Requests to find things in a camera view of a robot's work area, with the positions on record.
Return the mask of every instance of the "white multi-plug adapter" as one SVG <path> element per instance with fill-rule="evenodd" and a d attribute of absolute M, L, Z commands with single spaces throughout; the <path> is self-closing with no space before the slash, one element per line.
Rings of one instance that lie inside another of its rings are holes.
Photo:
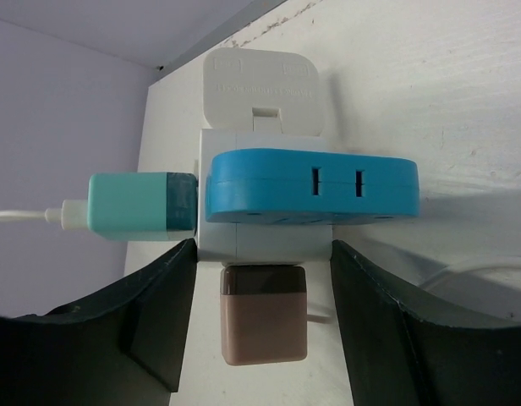
<path fill-rule="evenodd" d="M 326 151 L 321 137 L 203 129 L 200 134 L 199 218 L 200 261 L 227 264 L 298 264 L 328 261 L 332 226 L 257 225 L 206 221 L 206 179 L 214 156 L 245 148 Z"/>
<path fill-rule="evenodd" d="M 200 261 L 297 264 L 328 261 L 332 226 L 256 225 L 206 221 L 206 179 L 226 151 L 275 148 L 327 151 L 319 75 L 293 53 L 220 48 L 204 62 L 204 114 L 214 129 L 200 133 Z"/>

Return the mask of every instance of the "teal usb charger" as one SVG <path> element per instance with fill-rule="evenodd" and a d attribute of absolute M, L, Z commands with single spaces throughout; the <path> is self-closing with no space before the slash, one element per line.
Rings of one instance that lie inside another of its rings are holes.
<path fill-rule="evenodd" d="M 195 235 L 197 181 L 190 173 L 98 173 L 87 226 L 105 239 L 181 240 Z"/>

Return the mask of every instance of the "cable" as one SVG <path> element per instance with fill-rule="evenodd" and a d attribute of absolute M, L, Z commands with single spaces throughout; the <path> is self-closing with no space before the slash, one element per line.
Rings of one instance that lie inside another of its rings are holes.
<path fill-rule="evenodd" d="M 441 283 L 472 272 L 496 272 L 499 268 L 521 271 L 521 256 L 491 256 L 447 266 L 426 279 L 419 288 L 430 291 Z"/>
<path fill-rule="evenodd" d="M 336 321 L 335 317 L 330 317 L 328 315 L 310 315 L 308 314 L 308 321 L 310 323 L 317 324 L 332 324 Z"/>
<path fill-rule="evenodd" d="M 20 222 L 23 220 L 46 220 L 59 222 L 63 230 L 88 228 L 87 200 L 64 200 L 61 209 L 45 211 L 2 210 L 0 222 Z"/>
<path fill-rule="evenodd" d="M 22 220 L 45 219 L 44 211 L 2 210 L 0 222 L 18 222 Z"/>

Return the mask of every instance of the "blue power bank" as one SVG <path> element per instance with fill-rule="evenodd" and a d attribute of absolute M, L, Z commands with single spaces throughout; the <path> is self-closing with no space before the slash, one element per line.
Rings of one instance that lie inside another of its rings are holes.
<path fill-rule="evenodd" d="M 211 163 L 206 220 L 366 224 L 419 214 L 416 164 L 400 158 L 246 149 Z"/>

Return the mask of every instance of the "lavender wall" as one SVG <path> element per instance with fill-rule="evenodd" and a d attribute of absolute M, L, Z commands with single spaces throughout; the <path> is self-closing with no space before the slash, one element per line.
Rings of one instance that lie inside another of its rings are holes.
<path fill-rule="evenodd" d="M 0 210 L 86 197 L 134 171 L 155 73 L 0 21 Z M 123 275 L 125 244 L 44 222 L 0 223 L 0 315 L 44 313 Z"/>

